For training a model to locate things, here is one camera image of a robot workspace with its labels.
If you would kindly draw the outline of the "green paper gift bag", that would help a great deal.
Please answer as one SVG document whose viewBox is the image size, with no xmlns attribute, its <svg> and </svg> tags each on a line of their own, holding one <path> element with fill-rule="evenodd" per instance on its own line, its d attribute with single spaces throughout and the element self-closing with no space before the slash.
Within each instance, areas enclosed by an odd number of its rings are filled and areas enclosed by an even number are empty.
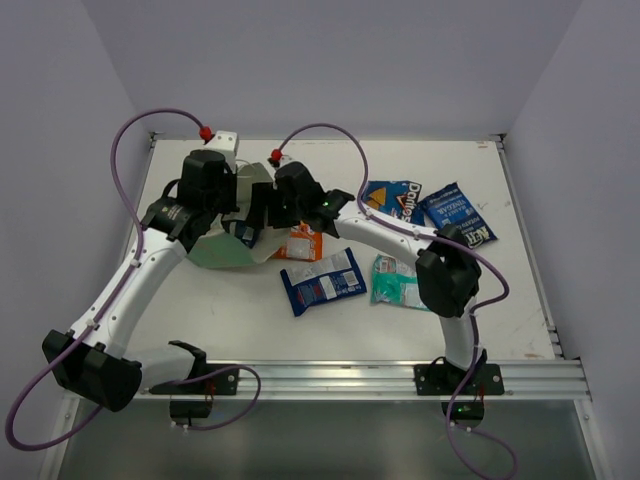
<svg viewBox="0 0 640 480">
<path fill-rule="evenodd" d="M 258 265 L 266 262 L 289 237 L 290 228 L 265 225 L 257 229 L 246 224 L 252 200 L 252 188 L 273 186 L 273 178 L 261 163 L 236 161 L 237 205 L 239 211 L 220 215 L 210 230 L 198 239 L 187 259 L 200 268 L 220 269 Z"/>
</svg>

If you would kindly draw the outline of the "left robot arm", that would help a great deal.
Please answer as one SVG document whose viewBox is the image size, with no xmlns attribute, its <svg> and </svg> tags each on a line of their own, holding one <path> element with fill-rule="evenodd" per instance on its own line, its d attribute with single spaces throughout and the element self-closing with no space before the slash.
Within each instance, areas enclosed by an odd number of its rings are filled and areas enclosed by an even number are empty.
<svg viewBox="0 0 640 480">
<path fill-rule="evenodd" d="M 193 150 L 181 176 L 147 209 L 141 235 L 98 300 L 67 332 L 50 331 L 42 350 L 63 388 L 118 412 L 145 388 L 175 383 L 185 392 L 208 379 L 206 354 L 183 341 L 128 354 L 138 321 L 169 273 L 214 220 L 238 207 L 235 153 Z"/>
</svg>

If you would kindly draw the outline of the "dark blue snack bag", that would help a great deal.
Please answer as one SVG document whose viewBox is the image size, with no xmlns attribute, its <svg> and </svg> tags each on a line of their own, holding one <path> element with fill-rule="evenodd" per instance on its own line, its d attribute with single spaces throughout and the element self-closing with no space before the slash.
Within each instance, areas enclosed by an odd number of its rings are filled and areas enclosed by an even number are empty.
<svg viewBox="0 0 640 480">
<path fill-rule="evenodd" d="M 295 317 L 302 316 L 311 307 L 367 292 L 351 248 L 302 266 L 282 269 L 280 277 Z"/>
<path fill-rule="evenodd" d="M 248 226 L 245 222 L 238 221 L 235 224 L 234 236 L 247 248 L 253 249 L 260 235 L 259 229 Z"/>
</svg>

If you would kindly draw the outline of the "blue Doritos chip bag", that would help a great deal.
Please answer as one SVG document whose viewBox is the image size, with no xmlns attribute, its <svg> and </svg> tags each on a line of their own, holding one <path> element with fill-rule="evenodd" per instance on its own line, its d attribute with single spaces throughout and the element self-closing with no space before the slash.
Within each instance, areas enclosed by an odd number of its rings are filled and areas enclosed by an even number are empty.
<svg viewBox="0 0 640 480">
<path fill-rule="evenodd" d="M 361 195 L 363 203 L 399 220 L 424 226 L 424 214 L 418 206 L 422 185 L 409 180 L 369 181 Z"/>
</svg>

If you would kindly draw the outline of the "orange snack bag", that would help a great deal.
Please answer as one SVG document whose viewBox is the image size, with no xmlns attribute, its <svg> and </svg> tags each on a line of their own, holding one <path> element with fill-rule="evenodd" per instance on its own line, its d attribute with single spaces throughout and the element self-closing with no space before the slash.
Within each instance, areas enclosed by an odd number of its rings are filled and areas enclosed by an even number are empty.
<svg viewBox="0 0 640 480">
<path fill-rule="evenodd" d="M 309 225 L 300 223 L 292 227 L 283 246 L 273 255 L 274 259 L 315 262 L 323 257 L 323 234 Z"/>
</svg>

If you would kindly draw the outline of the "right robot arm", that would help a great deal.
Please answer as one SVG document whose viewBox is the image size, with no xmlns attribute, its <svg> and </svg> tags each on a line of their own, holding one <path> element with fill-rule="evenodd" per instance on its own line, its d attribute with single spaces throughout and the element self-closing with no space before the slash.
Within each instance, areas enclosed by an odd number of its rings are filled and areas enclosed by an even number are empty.
<svg viewBox="0 0 640 480">
<path fill-rule="evenodd" d="M 413 268 L 421 302 L 440 319 L 447 384 L 464 393 L 480 382 L 482 348 L 472 310 L 481 272 L 452 228 L 410 228 L 377 216 L 353 194 L 323 189 L 298 161 L 281 166 L 272 180 L 252 182 L 248 220 L 274 229 L 304 222 L 316 232 L 367 245 Z"/>
</svg>

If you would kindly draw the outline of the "blue Kettle chips bag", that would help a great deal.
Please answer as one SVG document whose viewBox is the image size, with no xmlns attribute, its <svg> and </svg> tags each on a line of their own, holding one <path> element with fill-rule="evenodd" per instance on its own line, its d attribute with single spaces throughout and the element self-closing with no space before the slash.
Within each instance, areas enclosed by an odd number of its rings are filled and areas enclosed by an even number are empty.
<svg viewBox="0 0 640 480">
<path fill-rule="evenodd" d="M 471 249 L 498 240 L 457 182 L 425 196 L 418 207 L 437 229 L 454 225 Z"/>
</svg>

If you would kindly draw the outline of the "teal snack bag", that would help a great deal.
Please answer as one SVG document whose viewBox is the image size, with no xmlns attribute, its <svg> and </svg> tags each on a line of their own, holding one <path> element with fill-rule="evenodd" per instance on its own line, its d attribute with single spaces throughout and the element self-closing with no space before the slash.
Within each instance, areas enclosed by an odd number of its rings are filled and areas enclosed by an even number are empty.
<svg viewBox="0 0 640 480">
<path fill-rule="evenodd" d="M 420 298 L 416 272 L 386 255 L 378 255 L 373 263 L 370 301 L 429 312 Z"/>
</svg>

